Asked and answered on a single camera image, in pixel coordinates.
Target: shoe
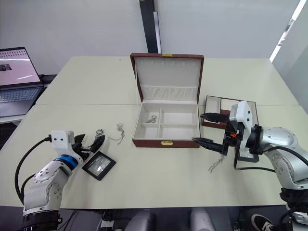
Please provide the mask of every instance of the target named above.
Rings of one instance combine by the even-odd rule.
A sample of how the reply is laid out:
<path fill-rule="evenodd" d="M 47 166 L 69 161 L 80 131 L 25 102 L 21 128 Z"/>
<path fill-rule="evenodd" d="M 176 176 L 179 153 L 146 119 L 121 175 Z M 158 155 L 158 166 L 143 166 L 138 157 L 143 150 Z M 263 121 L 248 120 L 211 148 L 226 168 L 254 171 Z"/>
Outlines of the shoe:
<path fill-rule="evenodd" d="M 274 227 L 271 220 L 259 214 L 251 216 L 251 223 L 257 231 L 271 231 Z"/>

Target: robotic arm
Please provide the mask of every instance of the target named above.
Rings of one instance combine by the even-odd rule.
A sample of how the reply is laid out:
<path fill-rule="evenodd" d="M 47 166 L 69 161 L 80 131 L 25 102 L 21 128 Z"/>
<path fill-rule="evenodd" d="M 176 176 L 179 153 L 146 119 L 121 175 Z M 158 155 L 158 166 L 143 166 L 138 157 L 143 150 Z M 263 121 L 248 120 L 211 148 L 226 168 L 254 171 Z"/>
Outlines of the robotic arm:
<path fill-rule="evenodd" d="M 90 147 L 82 147 L 83 138 L 84 134 L 74 137 L 72 131 L 51 132 L 52 146 L 58 157 L 34 175 L 25 192 L 22 230 L 57 230 L 62 222 L 58 211 L 68 178 L 90 152 L 95 153 L 102 146 L 105 136 L 97 137 Z"/>
<path fill-rule="evenodd" d="M 235 147 L 234 168 L 238 156 L 265 154 L 271 161 L 282 186 L 281 199 L 295 220 L 308 225 L 308 153 L 298 143 L 294 133 L 285 128 L 252 127 L 252 115 L 246 101 L 233 105 L 229 115 L 206 113 L 201 118 L 212 122 L 227 122 L 223 144 L 206 138 L 193 138 L 204 148 L 227 155 L 228 147 Z"/>

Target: small photo frame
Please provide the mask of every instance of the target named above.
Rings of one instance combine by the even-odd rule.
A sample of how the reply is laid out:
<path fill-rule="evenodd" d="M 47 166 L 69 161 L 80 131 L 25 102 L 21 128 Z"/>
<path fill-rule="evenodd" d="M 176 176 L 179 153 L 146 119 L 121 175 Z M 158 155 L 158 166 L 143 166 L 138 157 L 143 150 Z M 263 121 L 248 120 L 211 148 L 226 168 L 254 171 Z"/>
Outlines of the small photo frame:
<path fill-rule="evenodd" d="M 91 160 L 82 167 L 82 169 L 95 179 L 102 180 L 115 164 L 116 161 L 98 151 L 94 157 L 92 157 Z"/>

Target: black picture frame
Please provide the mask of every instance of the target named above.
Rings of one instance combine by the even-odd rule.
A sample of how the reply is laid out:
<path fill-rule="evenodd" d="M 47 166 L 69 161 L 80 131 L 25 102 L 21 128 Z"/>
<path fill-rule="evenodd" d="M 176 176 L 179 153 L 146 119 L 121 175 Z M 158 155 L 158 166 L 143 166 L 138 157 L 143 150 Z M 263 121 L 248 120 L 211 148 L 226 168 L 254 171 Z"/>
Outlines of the black picture frame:
<path fill-rule="evenodd" d="M 110 160 L 110 163 L 108 166 L 98 175 L 94 175 L 90 170 L 89 167 L 94 159 L 97 159 L 99 156 L 102 156 L 108 160 Z M 116 161 L 111 159 L 110 157 L 106 156 L 104 153 L 98 151 L 83 167 L 82 169 L 85 170 L 87 173 L 89 173 L 91 176 L 93 176 L 97 180 L 102 180 L 103 177 L 112 169 L 112 167 L 116 164 Z"/>

